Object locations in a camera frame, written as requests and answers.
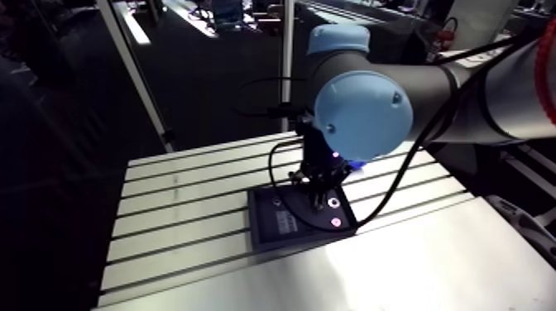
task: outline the red fire extinguisher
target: red fire extinguisher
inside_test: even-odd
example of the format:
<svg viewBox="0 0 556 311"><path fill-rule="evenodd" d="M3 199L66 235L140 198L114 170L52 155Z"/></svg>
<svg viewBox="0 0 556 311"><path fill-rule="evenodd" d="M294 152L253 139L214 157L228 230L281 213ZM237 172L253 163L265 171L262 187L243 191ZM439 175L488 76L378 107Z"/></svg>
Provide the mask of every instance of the red fire extinguisher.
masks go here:
<svg viewBox="0 0 556 311"><path fill-rule="evenodd" d="M448 50L452 46L453 41L456 39L456 31L458 30L458 19L455 17L450 17L444 23L441 31L436 34L433 44L429 48L429 53L427 54L427 63L431 63L436 60L439 52Z"/></svg>

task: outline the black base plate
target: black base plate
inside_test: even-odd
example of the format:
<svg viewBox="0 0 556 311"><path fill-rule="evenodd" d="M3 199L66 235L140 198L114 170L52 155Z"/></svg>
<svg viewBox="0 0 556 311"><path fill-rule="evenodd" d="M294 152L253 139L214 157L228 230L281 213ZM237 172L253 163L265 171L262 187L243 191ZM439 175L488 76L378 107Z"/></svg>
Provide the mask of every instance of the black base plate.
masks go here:
<svg viewBox="0 0 556 311"><path fill-rule="evenodd" d="M326 197L326 201L330 198L337 198L340 203L339 207L331 208L325 202L325 207L320 211L314 211L309 206L307 195L293 185L280 186L280 192L290 208L294 209L306 222L315 226L335 229L337 227L332 224L333 218L341 221L339 227L350 227L355 223L349 202L340 187L329 191ZM309 242L342 239L355 233L355 230L341 233L322 232L306 227L287 211L284 204L276 203L280 200L273 188L250 189L247 193L254 251L268 251Z"/></svg>

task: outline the white frame bar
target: white frame bar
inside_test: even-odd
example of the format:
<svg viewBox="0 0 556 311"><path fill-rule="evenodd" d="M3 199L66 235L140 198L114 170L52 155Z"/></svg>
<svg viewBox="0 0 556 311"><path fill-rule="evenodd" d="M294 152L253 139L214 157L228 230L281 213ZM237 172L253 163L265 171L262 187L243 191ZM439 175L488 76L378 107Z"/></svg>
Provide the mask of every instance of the white frame bar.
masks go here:
<svg viewBox="0 0 556 311"><path fill-rule="evenodd" d="M291 77L292 51L294 47L294 6L295 0L284 0L284 40L282 44L282 77ZM291 81L282 80L281 102L291 99ZM282 118L280 129L288 131L288 119Z"/></svg>
<svg viewBox="0 0 556 311"><path fill-rule="evenodd" d="M164 123L162 122L161 116L159 116L158 112L156 111L156 107L152 101L151 95L146 90L145 82L143 81L142 76L139 73L139 69L133 61L132 53L127 46L124 35L120 31L116 17L113 14L113 8L110 7L111 3L108 0L98 0L97 4L101 14L103 15L106 27L108 28L108 31L110 32L110 35L114 40L114 44L117 47L117 51L120 53L123 63L126 65L127 72L132 78L132 82L135 85L137 92L139 93L139 97L141 97L141 101L143 102L143 106L146 109L146 113L151 119L156 133L158 133L164 149L168 153L174 152L174 147L170 143L165 142L163 138L163 135L165 133Z"/></svg>

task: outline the robotic arm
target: robotic arm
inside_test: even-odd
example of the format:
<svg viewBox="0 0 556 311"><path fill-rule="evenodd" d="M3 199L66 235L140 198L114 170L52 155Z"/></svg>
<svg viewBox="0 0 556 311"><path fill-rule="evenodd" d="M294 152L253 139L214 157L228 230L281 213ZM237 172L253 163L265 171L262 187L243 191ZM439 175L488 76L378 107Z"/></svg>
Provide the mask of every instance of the robotic arm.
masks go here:
<svg viewBox="0 0 556 311"><path fill-rule="evenodd" d="M304 159L300 169L290 173L309 202L295 199L296 206L288 204L291 191L281 192L271 173L280 201L305 225L327 229L307 218L324 213L320 211L329 192L341 191L342 181L361 163L392 152L403 141L493 144L556 136L553 35L549 41L512 46L503 57L472 72L456 64L371 64L366 59L371 39L366 28L314 28L306 59L314 113L296 124ZM457 102L445 107L450 101Z"/></svg>

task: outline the light blue joint cap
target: light blue joint cap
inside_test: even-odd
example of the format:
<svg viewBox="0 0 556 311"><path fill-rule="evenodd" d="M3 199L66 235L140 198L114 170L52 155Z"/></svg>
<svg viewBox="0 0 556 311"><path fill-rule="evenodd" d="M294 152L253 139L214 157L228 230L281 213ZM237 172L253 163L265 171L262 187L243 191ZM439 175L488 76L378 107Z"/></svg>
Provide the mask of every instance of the light blue joint cap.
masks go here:
<svg viewBox="0 0 556 311"><path fill-rule="evenodd" d="M369 30L359 25L327 24L311 31L307 55L327 50L360 50L369 52Z"/></svg>
<svg viewBox="0 0 556 311"><path fill-rule="evenodd" d="M346 160L369 161L392 152L413 125L404 89L370 70L349 71L328 81L314 106L314 126Z"/></svg>

